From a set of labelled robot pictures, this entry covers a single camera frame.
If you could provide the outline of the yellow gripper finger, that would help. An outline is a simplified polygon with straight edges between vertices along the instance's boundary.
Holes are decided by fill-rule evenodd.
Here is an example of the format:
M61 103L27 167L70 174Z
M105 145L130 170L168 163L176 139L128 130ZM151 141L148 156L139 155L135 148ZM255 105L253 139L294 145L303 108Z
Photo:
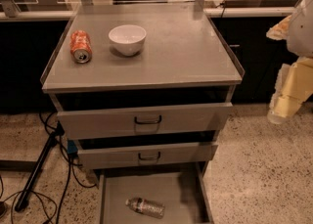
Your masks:
M266 36L273 40L286 40L288 38L291 16L287 16L280 22L272 26Z
M275 83L267 118L282 124L292 118L313 95L313 59L298 58L292 65L282 64Z

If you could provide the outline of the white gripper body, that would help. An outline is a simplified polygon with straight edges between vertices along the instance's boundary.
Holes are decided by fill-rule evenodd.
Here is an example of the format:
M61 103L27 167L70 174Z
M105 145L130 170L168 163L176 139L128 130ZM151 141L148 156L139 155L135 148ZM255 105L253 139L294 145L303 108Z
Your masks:
M313 56L313 0L302 0L292 13L287 47L300 57Z

